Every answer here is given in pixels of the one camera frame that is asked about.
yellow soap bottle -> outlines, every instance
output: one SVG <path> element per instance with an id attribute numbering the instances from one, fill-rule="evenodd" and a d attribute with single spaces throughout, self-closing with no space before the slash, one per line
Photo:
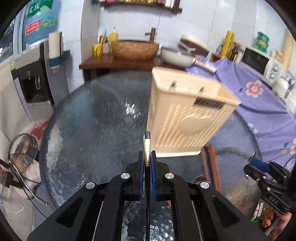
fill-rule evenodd
<path id="1" fill-rule="evenodd" d="M 111 42 L 118 39 L 118 32 L 115 31 L 115 27 L 113 32 L 108 35 L 108 43 L 111 46 Z"/>

yellow cup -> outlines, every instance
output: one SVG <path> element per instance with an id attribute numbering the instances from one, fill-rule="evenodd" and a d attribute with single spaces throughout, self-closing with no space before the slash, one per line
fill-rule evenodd
<path id="1" fill-rule="evenodd" d="M 102 44 L 95 44 L 94 45 L 94 56 L 100 56 L 102 54 Z"/>

microwave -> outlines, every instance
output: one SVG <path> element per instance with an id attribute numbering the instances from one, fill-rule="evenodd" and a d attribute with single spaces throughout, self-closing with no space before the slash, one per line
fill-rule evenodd
<path id="1" fill-rule="evenodd" d="M 278 60 L 255 48 L 246 47 L 240 63 L 257 74 L 269 87 L 281 76 L 286 76 Z"/>

wooden counter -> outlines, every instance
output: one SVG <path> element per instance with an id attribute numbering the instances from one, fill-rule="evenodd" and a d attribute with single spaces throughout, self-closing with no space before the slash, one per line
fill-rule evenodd
<path id="1" fill-rule="evenodd" d="M 79 65 L 79 69 L 82 69 L 84 72 L 90 72 L 90 79 L 93 80 L 100 75 L 108 73 L 109 69 L 141 69 L 151 71 L 155 66 L 185 71 L 185 68 L 167 64 L 158 56 L 152 59 L 139 61 L 118 58 L 113 54 L 105 54 L 99 57 L 92 56 L 82 62 Z"/>

pink flower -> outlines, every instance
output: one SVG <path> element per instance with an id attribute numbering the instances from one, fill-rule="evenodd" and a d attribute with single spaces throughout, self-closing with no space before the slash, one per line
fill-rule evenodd
<path id="1" fill-rule="evenodd" d="M 296 154 L 296 145 L 291 146 L 290 154 L 291 154 L 291 155 Z"/>
<path id="2" fill-rule="evenodd" d="M 260 80 L 256 80 L 255 83 L 253 82 L 248 82 L 246 84 L 247 86 L 247 90 L 246 90 L 246 94 L 248 96 L 252 96 L 253 98 L 257 98 L 259 95 L 262 95 L 263 93 L 263 88 L 261 88 L 261 81 Z"/>

